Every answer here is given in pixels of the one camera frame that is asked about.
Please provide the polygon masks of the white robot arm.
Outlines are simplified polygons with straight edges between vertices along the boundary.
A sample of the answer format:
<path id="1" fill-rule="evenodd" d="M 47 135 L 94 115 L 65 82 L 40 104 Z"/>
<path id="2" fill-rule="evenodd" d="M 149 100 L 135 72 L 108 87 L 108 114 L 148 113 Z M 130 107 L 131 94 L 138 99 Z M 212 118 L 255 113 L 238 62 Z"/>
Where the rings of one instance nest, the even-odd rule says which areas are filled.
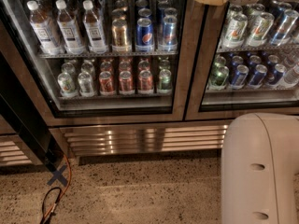
<path id="1" fill-rule="evenodd" d="M 299 0 L 205 8 L 190 117 L 221 125 L 221 223 L 298 224 Z"/>

